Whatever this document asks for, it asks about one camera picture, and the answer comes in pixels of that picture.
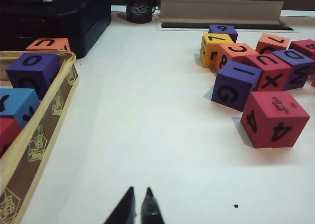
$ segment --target foam block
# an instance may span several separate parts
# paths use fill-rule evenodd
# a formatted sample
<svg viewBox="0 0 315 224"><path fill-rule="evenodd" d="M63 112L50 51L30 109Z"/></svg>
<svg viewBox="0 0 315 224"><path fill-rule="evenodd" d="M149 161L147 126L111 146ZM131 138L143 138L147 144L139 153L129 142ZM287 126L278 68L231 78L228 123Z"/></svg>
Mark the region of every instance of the foam block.
<svg viewBox="0 0 315 224"><path fill-rule="evenodd" d="M200 60L203 67L214 66L218 47L222 43L233 43L233 40L224 33L203 33L200 47Z"/></svg>
<svg viewBox="0 0 315 224"><path fill-rule="evenodd" d="M315 66L315 61L294 49L275 51L272 52L272 54L281 58L292 67L291 74L285 84L284 90L303 87L311 70Z"/></svg>
<svg viewBox="0 0 315 224"><path fill-rule="evenodd" d="M211 100L243 111L250 92L256 87L261 69L229 61L218 73Z"/></svg>
<svg viewBox="0 0 315 224"><path fill-rule="evenodd" d="M38 38L26 50L68 50L70 45L67 38Z"/></svg>
<svg viewBox="0 0 315 224"><path fill-rule="evenodd" d="M39 106L34 89L0 90L0 117L14 118L22 129Z"/></svg>
<svg viewBox="0 0 315 224"><path fill-rule="evenodd" d="M312 39L292 41L289 49L294 49L310 59L315 60L315 41ZM315 74L315 68L311 71L310 75Z"/></svg>
<svg viewBox="0 0 315 224"><path fill-rule="evenodd" d="M246 56L244 64L262 70L255 91L283 91L292 71L289 64L271 53Z"/></svg>
<svg viewBox="0 0 315 224"><path fill-rule="evenodd" d="M21 129L14 118L0 117L0 156L19 135Z"/></svg>
<svg viewBox="0 0 315 224"><path fill-rule="evenodd" d="M259 54L264 54L284 50L287 48L289 41L289 38L263 33L257 43L256 51Z"/></svg>
<svg viewBox="0 0 315 224"><path fill-rule="evenodd" d="M209 25L209 33L226 33L231 37L234 43L236 43L238 36L234 26L226 25Z"/></svg>
<svg viewBox="0 0 315 224"><path fill-rule="evenodd" d="M7 67L14 88L35 89L42 100L60 69L56 54L24 53Z"/></svg>
<svg viewBox="0 0 315 224"><path fill-rule="evenodd" d="M289 92L251 92L241 123L255 148L293 147L309 118Z"/></svg>
<svg viewBox="0 0 315 224"><path fill-rule="evenodd" d="M246 43L224 43L219 45L215 71L219 71L228 61L242 63L246 56L258 53Z"/></svg>

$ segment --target blue foam cube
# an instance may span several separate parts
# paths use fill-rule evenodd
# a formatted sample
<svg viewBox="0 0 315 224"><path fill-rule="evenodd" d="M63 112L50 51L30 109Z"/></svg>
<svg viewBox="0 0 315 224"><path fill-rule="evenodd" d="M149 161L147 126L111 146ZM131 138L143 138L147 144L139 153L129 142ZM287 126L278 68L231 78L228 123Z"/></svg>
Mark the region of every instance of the blue foam cube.
<svg viewBox="0 0 315 224"><path fill-rule="evenodd" d="M0 89L0 117L14 118L22 129L39 106L34 89Z"/></svg>
<svg viewBox="0 0 315 224"><path fill-rule="evenodd" d="M272 54L276 55L292 67L291 74L284 86L284 90L303 87L312 69L315 67L315 61L294 49L274 51Z"/></svg>
<svg viewBox="0 0 315 224"><path fill-rule="evenodd" d="M228 61L217 73L211 101L243 111L261 72L259 68Z"/></svg>
<svg viewBox="0 0 315 224"><path fill-rule="evenodd" d="M226 25L209 25L209 33L226 33L231 37L234 43L236 43L238 36L234 26Z"/></svg>

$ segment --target black cup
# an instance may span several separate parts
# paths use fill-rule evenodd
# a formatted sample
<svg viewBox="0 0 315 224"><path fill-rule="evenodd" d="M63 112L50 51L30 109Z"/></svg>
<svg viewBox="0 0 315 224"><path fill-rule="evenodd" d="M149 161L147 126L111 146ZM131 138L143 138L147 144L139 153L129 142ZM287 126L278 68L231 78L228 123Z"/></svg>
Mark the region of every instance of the black cup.
<svg viewBox="0 0 315 224"><path fill-rule="evenodd" d="M126 0L127 20L139 24L152 21L154 3L155 0Z"/></svg>

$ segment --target white tabletop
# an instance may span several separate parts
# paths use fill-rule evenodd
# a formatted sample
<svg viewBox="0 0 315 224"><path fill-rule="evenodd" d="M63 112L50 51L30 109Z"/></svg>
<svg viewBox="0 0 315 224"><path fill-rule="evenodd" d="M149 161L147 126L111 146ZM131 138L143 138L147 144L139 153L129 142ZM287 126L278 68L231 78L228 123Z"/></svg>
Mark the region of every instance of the white tabletop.
<svg viewBox="0 0 315 224"><path fill-rule="evenodd" d="M295 146L254 149L242 113L209 99L202 32L123 16L75 62L80 82L22 224L102 224L130 186L137 224L148 186L166 224L314 224L311 81L290 91L311 116ZM281 20L296 31L275 35L315 39L315 17ZM261 34L238 42L255 48Z"/></svg>

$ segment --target black box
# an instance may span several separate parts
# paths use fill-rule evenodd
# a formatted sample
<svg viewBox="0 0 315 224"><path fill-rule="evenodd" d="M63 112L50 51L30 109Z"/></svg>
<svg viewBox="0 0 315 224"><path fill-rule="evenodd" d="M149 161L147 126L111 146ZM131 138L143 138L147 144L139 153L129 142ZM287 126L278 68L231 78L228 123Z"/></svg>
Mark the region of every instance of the black box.
<svg viewBox="0 0 315 224"><path fill-rule="evenodd" d="M25 50L37 38L66 37L84 57L111 20L110 0L0 3L0 51Z"/></svg>

